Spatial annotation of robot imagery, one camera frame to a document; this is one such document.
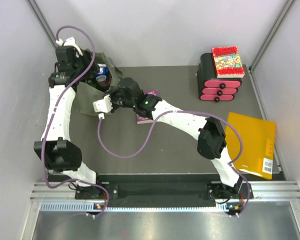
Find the green canvas bag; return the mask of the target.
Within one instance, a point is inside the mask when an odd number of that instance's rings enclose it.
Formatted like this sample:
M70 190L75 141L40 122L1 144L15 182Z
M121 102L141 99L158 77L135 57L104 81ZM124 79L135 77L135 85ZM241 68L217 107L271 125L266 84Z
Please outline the green canvas bag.
M76 88L74 105L80 114L96 117L98 113L95 111L93 103L101 100L108 92L115 90L118 87L119 81L123 79L123 73L119 70L113 60L106 56L104 52L95 54L94 62L100 67L107 67L109 76L97 80L92 72L92 68L81 79Z

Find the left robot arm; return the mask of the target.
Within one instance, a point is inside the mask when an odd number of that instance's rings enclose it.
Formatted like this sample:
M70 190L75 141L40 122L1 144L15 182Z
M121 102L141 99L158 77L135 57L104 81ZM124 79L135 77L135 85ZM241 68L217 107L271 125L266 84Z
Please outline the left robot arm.
M74 43L65 43L55 50L57 61L48 78L49 108L45 130L33 149L42 162L43 171L65 174L72 181L86 187L92 198L104 191L97 182L97 173L83 162L82 152L70 139L70 120L77 81L86 74L92 60L91 53Z

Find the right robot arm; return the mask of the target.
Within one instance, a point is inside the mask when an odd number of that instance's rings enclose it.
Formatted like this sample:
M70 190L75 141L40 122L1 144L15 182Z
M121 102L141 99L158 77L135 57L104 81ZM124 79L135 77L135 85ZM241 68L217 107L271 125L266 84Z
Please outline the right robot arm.
M224 194L235 198L241 193L244 179L234 168L220 119L198 116L174 107L159 96L144 93L129 77L120 80L118 87L106 98L112 112L118 108L130 108L141 117L167 124L192 136L197 141L197 152L211 160L217 170Z

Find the blue juice carton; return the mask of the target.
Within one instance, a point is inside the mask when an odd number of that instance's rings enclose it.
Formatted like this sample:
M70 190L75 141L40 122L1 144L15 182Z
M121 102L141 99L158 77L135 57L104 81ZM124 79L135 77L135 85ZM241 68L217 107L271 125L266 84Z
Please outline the blue juice carton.
M106 88L110 83L110 71L105 64L99 64L99 72L94 74L96 82Z

